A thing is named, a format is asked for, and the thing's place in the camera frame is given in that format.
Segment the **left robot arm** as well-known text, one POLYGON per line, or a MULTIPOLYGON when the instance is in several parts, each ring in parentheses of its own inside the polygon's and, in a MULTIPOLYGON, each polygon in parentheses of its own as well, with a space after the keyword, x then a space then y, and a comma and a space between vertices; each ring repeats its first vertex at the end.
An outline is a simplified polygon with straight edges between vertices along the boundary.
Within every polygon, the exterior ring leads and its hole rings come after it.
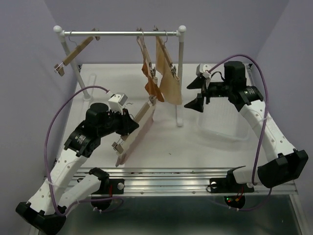
POLYGON ((137 128, 139 124, 126 108, 115 112, 104 103, 92 104, 85 119, 68 137, 42 186, 28 201, 20 202, 16 212, 41 232, 57 234, 68 213, 79 203, 86 202, 92 193, 105 192, 110 184, 109 174, 95 167, 76 186, 67 190, 73 175, 100 145, 102 137, 112 133, 128 136, 137 128))

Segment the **beige hanger with orange underwear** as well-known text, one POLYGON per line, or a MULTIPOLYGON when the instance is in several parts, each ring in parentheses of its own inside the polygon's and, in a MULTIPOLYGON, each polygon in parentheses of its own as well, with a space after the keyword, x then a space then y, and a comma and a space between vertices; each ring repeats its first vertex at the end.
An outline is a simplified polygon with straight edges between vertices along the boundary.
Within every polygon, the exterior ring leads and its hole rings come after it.
POLYGON ((148 52, 147 47, 145 45, 143 29, 141 27, 138 27, 136 30, 141 33, 139 36, 136 37, 136 41, 140 47, 140 50, 141 50, 141 53, 143 56, 143 64, 147 67, 146 72, 144 74, 149 75, 151 77, 152 81, 155 84, 157 84, 158 79, 156 78, 156 70, 152 66, 152 61, 150 59, 149 52, 148 52))

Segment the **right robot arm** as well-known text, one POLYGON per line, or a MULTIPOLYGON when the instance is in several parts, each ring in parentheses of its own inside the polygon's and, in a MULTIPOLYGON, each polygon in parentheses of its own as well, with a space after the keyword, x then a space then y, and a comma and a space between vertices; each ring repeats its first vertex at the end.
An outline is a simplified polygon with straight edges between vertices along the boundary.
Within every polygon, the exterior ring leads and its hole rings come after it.
POLYGON ((308 161, 305 150, 298 150, 281 132, 268 112, 260 91, 249 86, 246 78, 246 67, 240 61, 224 63, 224 74, 220 82, 211 80, 213 73, 207 64, 199 64, 197 77, 188 89, 200 89, 196 98, 185 104, 185 108, 204 112, 204 105, 212 98, 227 98, 238 113, 248 122, 258 137, 257 151, 265 152, 267 163, 232 168, 224 178, 213 178, 210 183, 212 193, 235 193, 241 189, 254 191, 254 184, 267 188, 298 179, 308 161))

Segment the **orange underwear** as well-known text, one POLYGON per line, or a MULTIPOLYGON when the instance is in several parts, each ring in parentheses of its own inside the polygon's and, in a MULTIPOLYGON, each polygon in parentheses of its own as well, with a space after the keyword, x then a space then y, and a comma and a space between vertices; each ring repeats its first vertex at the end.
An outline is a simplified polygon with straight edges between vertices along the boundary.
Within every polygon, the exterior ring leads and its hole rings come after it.
POLYGON ((158 79, 156 78, 156 70, 152 66, 150 55, 148 53, 147 47, 144 42, 144 37, 139 36, 136 41, 140 47, 143 56, 142 72, 147 78, 147 84, 145 85, 145 90, 149 95, 154 96, 158 101, 164 102, 163 95, 158 87, 158 79))

